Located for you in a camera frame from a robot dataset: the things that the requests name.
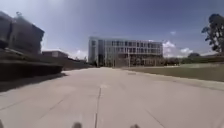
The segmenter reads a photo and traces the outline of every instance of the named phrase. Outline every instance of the tree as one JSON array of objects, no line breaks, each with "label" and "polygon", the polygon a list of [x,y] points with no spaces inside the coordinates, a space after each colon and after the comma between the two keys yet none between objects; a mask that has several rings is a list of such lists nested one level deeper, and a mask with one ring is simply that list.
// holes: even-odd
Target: tree
[{"label": "tree", "polygon": [[199,53],[193,52],[188,55],[188,58],[195,58],[195,57],[200,57],[200,56],[201,55]]},{"label": "tree", "polygon": [[212,14],[209,17],[209,26],[202,29],[207,33],[205,41],[209,41],[212,50],[224,53],[224,17],[219,14]]}]

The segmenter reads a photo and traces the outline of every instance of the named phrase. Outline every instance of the concrete pavement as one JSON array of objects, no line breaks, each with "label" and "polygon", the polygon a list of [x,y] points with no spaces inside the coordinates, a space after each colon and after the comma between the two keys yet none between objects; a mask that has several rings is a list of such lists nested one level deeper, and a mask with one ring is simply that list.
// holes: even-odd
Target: concrete pavement
[{"label": "concrete pavement", "polygon": [[223,83],[109,68],[65,73],[0,93],[4,127],[71,128],[74,122],[83,128],[224,127],[224,92],[197,86]]}]

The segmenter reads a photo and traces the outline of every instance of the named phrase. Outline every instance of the lawn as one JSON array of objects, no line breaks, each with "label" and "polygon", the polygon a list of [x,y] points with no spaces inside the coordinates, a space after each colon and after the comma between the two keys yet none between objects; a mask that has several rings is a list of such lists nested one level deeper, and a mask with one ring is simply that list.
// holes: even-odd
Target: lawn
[{"label": "lawn", "polygon": [[151,73],[151,74],[161,74],[167,76],[224,82],[224,66],[197,67],[197,68],[188,68],[188,67],[130,68],[128,70]]}]

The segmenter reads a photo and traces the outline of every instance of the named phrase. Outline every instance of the building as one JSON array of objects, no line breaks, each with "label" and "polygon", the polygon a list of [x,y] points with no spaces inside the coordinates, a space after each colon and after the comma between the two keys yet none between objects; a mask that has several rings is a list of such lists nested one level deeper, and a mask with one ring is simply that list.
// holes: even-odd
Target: building
[{"label": "building", "polygon": [[0,12],[0,37],[10,49],[23,53],[40,54],[44,31],[27,21],[20,13],[10,17]]},{"label": "building", "polygon": [[10,39],[10,33],[12,31],[13,19],[0,11],[0,46],[5,48],[8,45]]},{"label": "building", "polygon": [[156,65],[163,57],[162,42],[90,37],[90,63],[101,66]]},{"label": "building", "polygon": [[60,58],[68,58],[68,54],[55,50],[55,51],[43,51],[42,55],[51,56],[51,57],[60,57]]},{"label": "building", "polygon": [[9,48],[25,53],[40,54],[43,36],[43,30],[18,15],[13,20]]}]

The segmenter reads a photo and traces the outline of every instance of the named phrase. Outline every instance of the sky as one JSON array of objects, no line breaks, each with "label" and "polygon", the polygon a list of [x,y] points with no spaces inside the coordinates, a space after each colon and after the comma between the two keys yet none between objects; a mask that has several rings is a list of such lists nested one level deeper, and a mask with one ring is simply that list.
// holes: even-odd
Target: sky
[{"label": "sky", "polygon": [[164,56],[210,54],[202,34],[223,0],[0,0],[0,10],[22,15],[45,31],[42,50],[88,55],[90,36],[163,42]]}]

